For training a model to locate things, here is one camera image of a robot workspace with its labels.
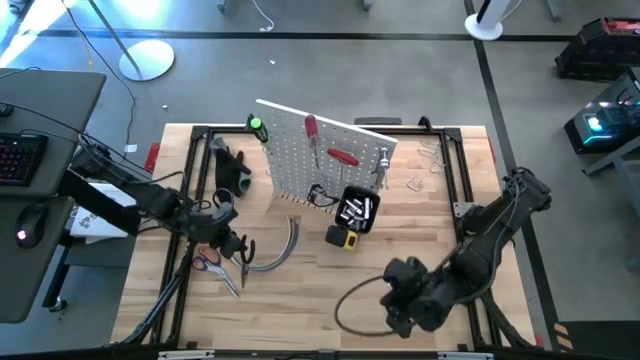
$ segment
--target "red handle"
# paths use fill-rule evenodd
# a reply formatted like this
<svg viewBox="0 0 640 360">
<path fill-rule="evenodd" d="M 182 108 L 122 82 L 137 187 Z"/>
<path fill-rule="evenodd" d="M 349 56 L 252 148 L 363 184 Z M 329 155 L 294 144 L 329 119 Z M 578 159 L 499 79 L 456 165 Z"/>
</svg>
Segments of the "red handle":
<svg viewBox="0 0 640 360">
<path fill-rule="evenodd" d="M 338 149 L 334 149 L 334 148 L 330 148 L 329 150 L 327 150 L 327 154 L 331 155 L 331 157 L 333 157 L 334 159 L 340 161 L 343 164 L 351 165 L 351 166 L 360 165 L 360 162 L 358 161 L 358 159 L 356 159 L 355 157 L 351 156 L 351 154 L 347 154 L 344 151 L 341 151 L 341 150 L 338 150 Z"/>
<path fill-rule="evenodd" d="M 313 115 L 308 115 L 304 119 L 304 128 L 307 131 L 307 137 L 312 138 L 318 135 L 318 123 L 316 121 L 316 117 Z"/>
</svg>

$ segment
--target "red screwdriver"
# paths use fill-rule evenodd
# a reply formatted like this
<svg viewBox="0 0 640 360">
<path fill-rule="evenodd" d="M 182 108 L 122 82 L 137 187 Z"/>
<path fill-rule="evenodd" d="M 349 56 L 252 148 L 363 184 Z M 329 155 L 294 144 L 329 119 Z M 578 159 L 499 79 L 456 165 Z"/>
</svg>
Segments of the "red screwdriver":
<svg viewBox="0 0 640 360">
<path fill-rule="evenodd" d="M 344 165 L 349 165 L 349 166 L 360 165 L 360 162 L 358 161 L 358 159 L 356 159 L 351 154 L 348 154 L 342 150 L 329 148 L 329 150 L 327 150 L 327 154 L 331 155 L 332 158 L 340 162 L 340 180 L 342 180 L 342 170 L 344 168 Z"/>
<path fill-rule="evenodd" d="M 304 129 L 307 132 L 309 138 L 309 147 L 313 149 L 313 157 L 316 160 L 316 167 L 320 170 L 320 163 L 318 162 L 318 122 L 316 117 L 308 115 L 304 119 Z"/>
</svg>

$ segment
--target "keyboard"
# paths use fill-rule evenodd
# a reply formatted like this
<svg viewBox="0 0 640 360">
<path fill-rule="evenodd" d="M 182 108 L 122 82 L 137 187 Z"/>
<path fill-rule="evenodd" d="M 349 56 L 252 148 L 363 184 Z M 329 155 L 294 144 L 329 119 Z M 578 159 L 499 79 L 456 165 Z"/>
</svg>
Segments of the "keyboard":
<svg viewBox="0 0 640 360">
<path fill-rule="evenodd" d="M 0 133 L 0 186 L 29 186 L 48 140 L 44 135 Z"/>
</svg>

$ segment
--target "tape measure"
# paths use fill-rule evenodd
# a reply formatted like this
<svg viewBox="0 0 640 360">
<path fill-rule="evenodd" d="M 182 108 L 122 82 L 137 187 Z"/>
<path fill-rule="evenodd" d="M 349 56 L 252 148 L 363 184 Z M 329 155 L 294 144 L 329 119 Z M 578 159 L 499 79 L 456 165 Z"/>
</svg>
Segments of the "tape measure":
<svg viewBox="0 0 640 360">
<path fill-rule="evenodd" d="M 331 225 L 327 229 L 327 234 L 324 237 L 324 241 L 331 245 L 344 248 L 346 250 L 353 250 L 358 243 L 359 235 L 343 226 Z"/>
</svg>

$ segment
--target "screwdriver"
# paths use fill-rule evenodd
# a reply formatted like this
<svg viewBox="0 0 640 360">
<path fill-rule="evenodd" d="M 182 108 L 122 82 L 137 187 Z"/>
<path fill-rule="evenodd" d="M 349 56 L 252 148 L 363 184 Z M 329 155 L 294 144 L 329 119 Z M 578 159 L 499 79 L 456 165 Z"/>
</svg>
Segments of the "screwdriver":
<svg viewBox="0 0 640 360">
<path fill-rule="evenodd" d="M 269 147 L 269 132 L 267 131 L 267 127 L 264 125 L 264 122 L 257 117 L 254 117 L 253 114 L 249 114 L 247 118 L 247 127 L 253 132 L 256 136 L 256 139 L 260 140 L 260 143 L 265 147 L 265 149 L 271 154 L 271 148 Z"/>
<path fill-rule="evenodd" d="M 318 122 L 315 116 L 309 115 L 304 119 L 304 129 L 309 138 L 309 147 L 313 149 L 316 167 L 320 170 L 320 163 L 318 162 Z"/>
<path fill-rule="evenodd" d="M 329 148 L 329 150 L 327 150 L 327 154 L 329 154 L 332 158 L 340 162 L 340 180 L 342 180 L 342 170 L 345 164 L 349 166 L 360 165 L 360 161 L 358 161 L 358 159 L 356 159 L 351 154 L 348 154 L 342 150 L 338 150 L 336 148 Z"/>
</svg>

